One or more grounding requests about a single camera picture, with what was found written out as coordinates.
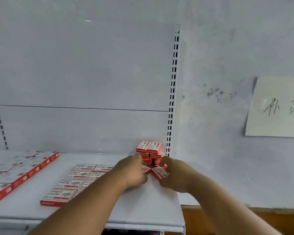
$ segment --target paper sign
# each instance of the paper sign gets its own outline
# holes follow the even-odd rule
[[[294,78],[258,78],[245,135],[294,137]]]

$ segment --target hand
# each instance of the hand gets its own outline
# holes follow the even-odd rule
[[[164,156],[159,166],[167,165],[166,171],[169,176],[161,179],[160,185],[177,192],[189,193],[194,175],[197,173],[191,166],[180,160]]]
[[[140,154],[122,159],[111,172],[118,174],[122,182],[125,183],[125,189],[138,187],[147,182],[147,176],[142,172],[142,157]]]

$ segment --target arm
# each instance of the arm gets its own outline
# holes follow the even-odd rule
[[[146,181],[140,154],[122,159],[110,172],[44,220],[30,235],[99,235],[123,191]]]
[[[196,172],[186,163],[163,157],[169,176],[163,187],[191,194],[199,203],[218,234],[280,235],[269,224],[243,206],[212,179]]]

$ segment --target left hand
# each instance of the left hand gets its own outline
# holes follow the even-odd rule
[[[142,172],[142,157],[140,154],[122,159],[111,172],[120,176],[125,183],[125,189],[138,187],[147,182],[147,176]]]

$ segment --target shelf surface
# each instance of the shelf surface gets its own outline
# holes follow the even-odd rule
[[[0,163],[12,156],[11,151],[1,151]],[[40,199],[76,164],[115,165],[124,157],[126,156],[60,153],[58,159],[0,201],[0,219],[43,220],[57,208],[40,206]],[[111,227],[123,228],[127,228],[124,224],[137,228],[163,226],[171,231],[181,231],[185,225],[176,192],[161,187],[152,175],[148,175],[146,184],[121,195],[108,223]]]

